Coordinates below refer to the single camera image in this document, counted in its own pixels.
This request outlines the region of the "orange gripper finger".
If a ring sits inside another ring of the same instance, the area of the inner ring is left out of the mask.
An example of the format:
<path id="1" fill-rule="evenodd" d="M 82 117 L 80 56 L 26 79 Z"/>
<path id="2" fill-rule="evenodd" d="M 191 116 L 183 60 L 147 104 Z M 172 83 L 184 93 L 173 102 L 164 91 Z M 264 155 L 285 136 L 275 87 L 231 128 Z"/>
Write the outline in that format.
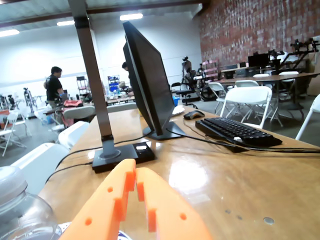
<path id="1" fill-rule="evenodd" d="M 148 231 L 158 240 L 211 240 L 200 215 L 153 170 L 136 169 L 138 200 L 144 202 Z"/>
<path id="2" fill-rule="evenodd" d="M 135 189 L 136 161 L 122 160 L 98 186 L 64 231 L 61 240 L 116 240 Z"/>

